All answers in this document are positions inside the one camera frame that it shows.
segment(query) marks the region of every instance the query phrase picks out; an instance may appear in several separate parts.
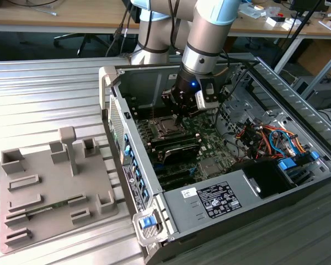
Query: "warning label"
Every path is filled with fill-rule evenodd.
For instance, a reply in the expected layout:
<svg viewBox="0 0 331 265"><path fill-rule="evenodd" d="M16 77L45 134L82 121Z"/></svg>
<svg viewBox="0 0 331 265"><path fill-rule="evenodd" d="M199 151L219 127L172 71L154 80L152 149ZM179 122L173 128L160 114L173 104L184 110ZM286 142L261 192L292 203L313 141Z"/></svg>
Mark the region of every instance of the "warning label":
<svg viewBox="0 0 331 265"><path fill-rule="evenodd" d="M226 181L200 189L197 194L210 218L219 217L242 207Z"/></svg>

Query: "blue latch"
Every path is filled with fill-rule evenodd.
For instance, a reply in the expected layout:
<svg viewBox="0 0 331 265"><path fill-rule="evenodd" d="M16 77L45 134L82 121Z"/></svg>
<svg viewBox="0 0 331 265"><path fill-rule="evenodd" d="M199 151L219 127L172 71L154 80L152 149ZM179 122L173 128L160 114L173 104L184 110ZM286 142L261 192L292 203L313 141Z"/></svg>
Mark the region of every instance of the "blue latch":
<svg viewBox="0 0 331 265"><path fill-rule="evenodd" d="M140 178L141 178L141 172L140 172L139 169L137 169L137 170L136 170L136 179L137 179L137 181L139 181Z"/></svg>
<svg viewBox="0 0 331 265"><path fill-rule="evenodd" d="M143 197L145 198L145 201L148 201L148 199L149 199L149 195L148 195L148 191L145 189L144 191L143 191Z"/></svg>
<svg viewBox="0 0 331 265"><path fill-rule="evenodd" d="M312 151L311 152L311 156L314 160L318 159L320 157L320 155L318 154L317 151Z"/></svg>
<svg viewBox="0 0 331 265"><path fill-rule="evenodd" d="M290 169L295 167L297 164L291 158L282 159L281 162L278 164L283 170Z"/></svg>
<svg viewBox="0 0 331 265"><path fill-rule="evenodd" d="M125 154L125 156L128 156L128 155L130 154L130 151L131 151L131 147L130 147L130 145L127 145L127 146L125 147L125 150L124 150L124 154Z"/></svg>
<svg viewBox="0 0 331 265"><path fill-rule="evenodd" d="M140 180L140 187L141 187L141 189L142 189L144 186L145 186L145 182L144 182L143 179L142 179L142 180Z"/></svg>
<svg viewBox="0 0 331 265"><path fill-rule="evenodd" d="M151 226L155 226L156 224L157 224L157 220L156 220L156 217L154 217L153 215L151 215L149 217L145 217L140 220L140 225L141 225L142 229L146 229Z"/></svg>

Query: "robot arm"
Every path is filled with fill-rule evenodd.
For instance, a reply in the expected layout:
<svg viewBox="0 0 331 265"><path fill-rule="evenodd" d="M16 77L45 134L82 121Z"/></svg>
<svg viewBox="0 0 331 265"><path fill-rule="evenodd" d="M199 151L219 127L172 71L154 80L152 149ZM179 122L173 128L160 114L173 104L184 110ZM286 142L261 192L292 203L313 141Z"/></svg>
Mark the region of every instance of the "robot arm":
<svg viewBox="0 0 331 265"><path fill-rule="evenodd" d="M175 85L171 90L162 94L164 103L170 105L173 113L181 120L183 116L192 117L202 110L218 107L218 91L212 71L216 66L231 25L237 17L241 0L171 1L175 17L192 21L187 41L183 41L185 49ZM131 2L140 8L157 12L156 14L159 14L157 17L164 20L161 22L163 24L167 23L166 19L168 22L171 19L168 16L170 9L166 0L131 0ZM170 39L169 26L165 25L161 29L151 31L145 50L151 53L154 51L156 54L157 46L152 45L154 45L154 41L157 41L158 46L166 51L169 43L162 41L164 38L160 35L162 33L167 40ZM184 38L184 34L187 34L186 30L180 27L177 39ZM140 47L145 46L145 40L145 34L141 34L140 30Z"/></svg>

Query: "metal slotted table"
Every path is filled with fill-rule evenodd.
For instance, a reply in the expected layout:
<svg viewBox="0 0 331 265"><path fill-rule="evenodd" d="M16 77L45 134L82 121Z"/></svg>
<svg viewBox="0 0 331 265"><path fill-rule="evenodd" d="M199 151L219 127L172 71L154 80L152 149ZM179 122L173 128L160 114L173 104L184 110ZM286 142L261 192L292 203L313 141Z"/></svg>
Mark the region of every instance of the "metal slotted table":
<svg viewBox="0 0 331 265"><path fill-rule="evenodd" d="M0 150L47 150L47 143L57 140L56 130L72 125L78 139L99 142L119 207L113 217L0 252L0 264L144 264L98 104L99 68L125 63L105 58L0 62ZM331 264L331 184L165 264Z"/></svg>
<svg viewBox="0 0 331 265"><path fill-rule="evenodd" d="M98 69L125 63L104 58L0 63L0 150L46 150L49 141L57 140L58 128L74 126L77 139L99 142L119 208L110 218L19 251L0 252L0 264L144 264L98 105Z"/></svg>

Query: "white sticker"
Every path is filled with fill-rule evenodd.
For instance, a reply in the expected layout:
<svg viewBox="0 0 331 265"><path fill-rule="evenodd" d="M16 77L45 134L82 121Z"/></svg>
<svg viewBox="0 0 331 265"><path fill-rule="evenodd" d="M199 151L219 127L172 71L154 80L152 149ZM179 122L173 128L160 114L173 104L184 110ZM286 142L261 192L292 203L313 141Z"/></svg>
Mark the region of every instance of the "white sticker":
<svg viewBox="0 0 331 265"><path fill-rule="evenodd" d="M182 190L181 193L182 193L184 199L185 198L188 198L188 197L191 197L191 196L197 195L196 188L195 187L194 188L190 188L190 189Z"/></svg>
<svg viewBox="0 0 331 265"><path fill-rule="evenodd" d="M169 80L177 79L177 74L169 75L168 79L169 79Z"/></svg>

